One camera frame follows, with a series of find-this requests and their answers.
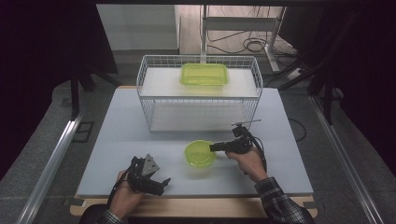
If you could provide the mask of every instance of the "floor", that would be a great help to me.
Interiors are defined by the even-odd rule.
[[[276,45],[282,51],[293,53],[291,46],[278,39]],[[122,85],[134,85],[135,74],[145,52],[113,52],[118,75],[111,75]],[[173,54],[157,51],[159,54]],[[290,79],[289,74],[273,74],[262,52],[256,56],[264,77],[264,85],[276,88]],[[292,58],[284,64],[292,63]],[[76,133],[74,141],[65,152],[62,163],[51,181],[46,197],[33,223],[78,223],[79,217],[69,213],[79,180],[91,155],[97,134],[100,132],[111,97],[116,89],[112,84],[92,75],[96,88],[85,92],[80,88],[84,116],[81,123],[91,125],[90,134]],[[326,128],[320,122],[312,99],[306,93],[310,79],[281,91],[285,111],[290,119],[305,169],[314,189],[318,208],[316,223],[374,223],[370,222],[361,205],[359,193],[354,189],[348,171],[337,153]],[[0,223],[15,223],[30,198],[41,172],[52,155],[67,122],[70,120],[70,83],[65,82],[53,91],[53,101],[25,149],[0,182]],[[363,185],[375,203],[383,223],[396,223],[396,179],[380,159],[375,149],[364,138],[339,107],[332,103],[333,128],[350,158]],[[185,219],[133,218],[133,223],[181,223]],[[264,223],[250,219],[188,219],[191,223]]]

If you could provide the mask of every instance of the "gray carpet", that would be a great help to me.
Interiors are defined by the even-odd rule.
[[[134,85],[135,76],[140,65],[140,56],[131,61],[121,60],[127,55],[115,55],[119,75],[111,75],[123,85]],[[270,74],[269,67],[259,58],[262,74]],[[92,75],[96,89],[82,92],[81,98],[86,102],[86,112],[82,122],[93,122],[92,133],[86,143],[86,135],[78,133],[67,150],[64,160],[55,176],[49,192],[42,203],[34,223],[78,223],[79,218],[69,212],[71,200],[91,155],[97,134],[105,118],[108,105],[115,87]],[[287,80],[286,77],[271,83],[276,86]],[[370,223],[361,204],[353,191],[340,161],[318,120],[314,107],[306,94],[306,84],[282,91],[281,97],[290,120],[290,126],[298,141],[304,165],[314,189],[314,198],[318,207],[316,223]],[[71,108],[64,98],[70,97],[69,83],[64,83],[54,90],[53,102],[46,117],[35,131],[22,154],[15,161],[7,175],[0,182],[0,223],[15,223],[30,192],[35,186],[41,171],[46,165],[52,150],[61,136],[66,122],[70,119]],[[396,180],[388,167],[382,162],[372,146],[348,120],[334,102],[332,107],[333,127],[353,159],[359,175],[370,190],[385,223],[396,223]],[[159,223],[159,219],[135,219],[134,223]],[[195,219],[196,223],[243,223],[242,220]]]

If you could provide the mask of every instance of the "hand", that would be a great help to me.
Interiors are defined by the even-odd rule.
[[[245,154],[237,154],[234,152],[226,152],[225,154],[228,158],[236,160],[239,169],[247,173],[249,178],[255,183],[259,183],[268,178],[262,166],[262,157],[256,147],[252,147],[250,151]]]
[[[117,180],[121,178],[124,172],[125,171],[119,172]],[[142,201],[144,195],[145,193],[143,192],[133,191],[129,187],[125,176],[125,181],[122,181],[122,183],[117,188],[116,194],[114,195],[113,201],[111,202],[109,209],[114,215],[116,215],[120,219],[123,219],[128,216],[128,214],[130,214],[132,211],[134,211],[140,201]]]

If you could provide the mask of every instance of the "checkered sleeve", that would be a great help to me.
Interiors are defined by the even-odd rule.
[[[314,223],[311,215],[287,196],[273,177],[255,185],[268,218],[275,223]]]
[[[122,224],[122,220],[107,209],[96,221],[96,224]]]

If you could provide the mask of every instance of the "white wall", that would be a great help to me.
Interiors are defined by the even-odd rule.
[[[112,50],[178,49],[178,6],[97,5]]]

